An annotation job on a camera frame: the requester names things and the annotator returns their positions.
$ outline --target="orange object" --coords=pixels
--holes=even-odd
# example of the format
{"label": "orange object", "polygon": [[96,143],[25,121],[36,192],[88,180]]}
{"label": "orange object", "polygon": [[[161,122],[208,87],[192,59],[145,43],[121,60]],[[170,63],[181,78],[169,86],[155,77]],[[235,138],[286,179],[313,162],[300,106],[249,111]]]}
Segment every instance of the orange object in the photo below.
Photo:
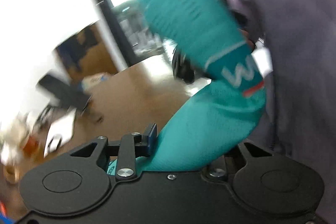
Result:
{"label": "orange object", "polygon": [[39,148],[39,141],[34,136],[29,136],[26,145],[23,147],[23,152],[26,157],[31,157],[37,152]]}
{"label": "orange object", "polygon": [[4,217],[7,217],[7,210],[5,205],[0,201],[0,212]]}

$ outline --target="gray fabric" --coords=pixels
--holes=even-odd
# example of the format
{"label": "gray fabric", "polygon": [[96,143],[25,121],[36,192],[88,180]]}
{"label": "gray fabric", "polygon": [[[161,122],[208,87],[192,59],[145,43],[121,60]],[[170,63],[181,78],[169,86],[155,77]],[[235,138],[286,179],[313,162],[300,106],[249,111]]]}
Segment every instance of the gray fabric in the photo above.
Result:
{"label": "gray fabric", "polygon": [[258,7],[254,0],[226,0],[231,11],[244,15],[248,21],[246,31],[249,33],[249,39],[256,42],[258,38],[263,37],[263,27]]}
{"label": "gray fabric", "polygon": [[[273,73],[268,74],[264,79],[266,87],[266,107],[265,113],[262,115],[258,125],[249,135],[249,139],[254,142],[267,147],[275,149],[278,143],[278,138],[275,135],[275,120],[274,120],[274,83]],[[283,150],[276,147],[277,152],[283,153]]]}
{"label": "gray fabric", "polygon": [[[236,1],[229,5],[241,8]],[[246,0],[242,10],[262,22],[273,61],[275,133],[288,156],[320,173],[317,213],[336,223],[336,0],[249,2],[258,14]],[[259,128],[267,130],[265,121]]]}

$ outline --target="wooden table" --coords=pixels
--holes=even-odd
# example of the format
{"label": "wooden table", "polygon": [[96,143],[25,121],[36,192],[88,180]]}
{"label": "wooden table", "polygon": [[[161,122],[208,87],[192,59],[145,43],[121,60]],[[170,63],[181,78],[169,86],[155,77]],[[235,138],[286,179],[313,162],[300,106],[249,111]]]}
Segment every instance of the wooden table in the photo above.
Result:
{"label": "wooden table", "polygon": [[[95,86],[91,93],[93,109],[104,114],[104,121],[93,124],[85,116],[76,118],[72,140],[48,158],[97,136],[118,140],[126,133],[143,132],[151,122],[155,122],[160,131],[190,95],[182,82],[173,79],[172,69],[162,56],[153,56],[114,75]],[[45,143],[45,139],[46,133],[42,134],[42,142]],[[42,153],[39,163],[44,161]],[[26,164],[22,173],[33,166]],[[17,220],[26,214],[17,185],[6,183],[2,172],[0,199],[5,203],[10,218]]]}

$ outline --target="metal screw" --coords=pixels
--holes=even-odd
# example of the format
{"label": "metal screw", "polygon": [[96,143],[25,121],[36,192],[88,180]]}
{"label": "metal screw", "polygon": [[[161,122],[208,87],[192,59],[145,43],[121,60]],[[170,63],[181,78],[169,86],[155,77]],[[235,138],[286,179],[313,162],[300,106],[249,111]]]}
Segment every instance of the metal screw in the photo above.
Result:
{"label": "metal screw", "polygon": [[130,168],[121,168],[118,170],[117,174],[121,177],[130,177],[131,175],[134,174],[134,171]]}
{"label": "metal screw", "polygon": [[215,168],[209,172],[209,175],[215,178],[223,177],[225,174],[225,171],[220,168]]}
{"label": "metal screw", "polygon": [[167,178],[170,179],[170,180],[174,180],[174,179],[176,179],[176,175],[170,174],[170,175],[167,176]]}

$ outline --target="black object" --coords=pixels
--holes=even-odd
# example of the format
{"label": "black object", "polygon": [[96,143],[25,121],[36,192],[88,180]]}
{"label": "black object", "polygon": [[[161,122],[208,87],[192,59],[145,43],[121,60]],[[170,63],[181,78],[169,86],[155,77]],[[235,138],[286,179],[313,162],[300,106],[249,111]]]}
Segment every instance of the black object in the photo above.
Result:
{"label": "black object", "polygon": [[[314,221],[324,184],[312,169],[245,140],[195,172],[137,173],[157,129],[108,143],[98,137],[29,171],[20,193],[31,211],[18,224],[244,223]],[[116,175],[106,174],[118,155]]]}
{"label": "black object", "polygon": [[74,65],[77,71],[82,71],[79,61],[86,55],[86,49],[78,42],[76,35],[69,37],[58,45],[56,50],[66,68]]}
{"label": "black object", "polygon": [[191,84],[195,81],[195,72],[191,67],[189,59],[181,54],[181,52],[175,48],[171,66],[173,68],[174,78],[182,79],[186,84]]}
{"label": "black object", "polygon": [[83,47],[85,48],[85,50],[89,50],[90,48],[98,45],[98,41],[95,37],[94,32],[91,29],[91,26],[87,26],[86,28],[84,28],[84,37],[85,40],[83,42]]}
{"label": "black object", "polygon": [[39,80],[38,85],[55,95],[61,104],[75,107],[81,112],[85,111],[91,98],[91,95],[67,85],[49,73]]}

